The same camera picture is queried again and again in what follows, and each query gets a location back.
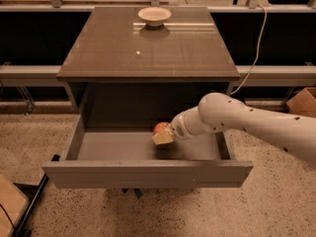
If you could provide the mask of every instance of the brown box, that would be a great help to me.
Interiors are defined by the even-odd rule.
[[[290,113],[316,118],[316,88],[305,88],[287,101]]]

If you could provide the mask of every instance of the drawer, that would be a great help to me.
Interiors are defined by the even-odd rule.
[[[235,159],[225,133],[151,140],[155,123],[196,105],[206,88],[91,83],[59,162],[42,168],[58,188],[240,187],[253,164]]]

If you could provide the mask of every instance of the floor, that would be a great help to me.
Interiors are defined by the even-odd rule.
[[[0,105],[0,172],[37,184],[74,120],[68,102]],[[32,236],[315,236],[316,169],[242,131],[237,159],[254,169],[240,189],[59,190],[51,182],[29,220]]]

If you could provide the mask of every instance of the white bowl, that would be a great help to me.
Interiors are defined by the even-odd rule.
[[[160,27],[171,17],[171,12],[161,7],[148,7],[140,10],[138,16],[149,27]]]

